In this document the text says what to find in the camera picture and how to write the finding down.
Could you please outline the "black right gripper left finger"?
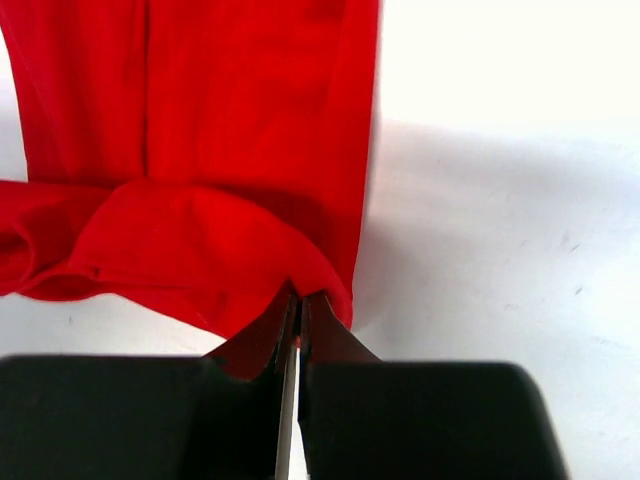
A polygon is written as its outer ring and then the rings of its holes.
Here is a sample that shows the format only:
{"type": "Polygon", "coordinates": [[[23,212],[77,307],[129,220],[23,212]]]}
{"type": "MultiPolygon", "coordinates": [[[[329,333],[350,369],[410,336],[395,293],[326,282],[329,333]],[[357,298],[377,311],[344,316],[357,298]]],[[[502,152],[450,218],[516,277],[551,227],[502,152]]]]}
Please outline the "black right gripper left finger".
{"type": "Polygon", "coordinates": [[[1,363],[5,479],[284,479],[295,296],[203,356],[1,363]]]}

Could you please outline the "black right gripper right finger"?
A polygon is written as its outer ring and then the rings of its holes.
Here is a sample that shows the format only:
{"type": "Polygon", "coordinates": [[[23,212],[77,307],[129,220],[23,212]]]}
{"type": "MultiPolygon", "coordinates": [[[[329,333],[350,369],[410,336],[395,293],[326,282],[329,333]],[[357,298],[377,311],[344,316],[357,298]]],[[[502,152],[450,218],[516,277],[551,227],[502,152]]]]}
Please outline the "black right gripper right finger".
{"type": "Polygon", "coordinates": [[[543,397],[505,362],[385,362],[322,294],[301,306],[299,424],[314,479],[564,479],[543,397]]]}

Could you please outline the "red t shirt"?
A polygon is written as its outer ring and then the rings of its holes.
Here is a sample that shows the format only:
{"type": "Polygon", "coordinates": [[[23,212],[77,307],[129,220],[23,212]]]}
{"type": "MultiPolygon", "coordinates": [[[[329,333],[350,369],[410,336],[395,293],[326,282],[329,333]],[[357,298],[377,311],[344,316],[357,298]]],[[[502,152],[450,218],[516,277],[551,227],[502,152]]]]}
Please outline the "red t shirt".
{"type": "Polygon", "coordinates": [[[376,1],[5,1],[28,178],[1,291],[223,337],[284,285],[353,320],[376,1]]]}

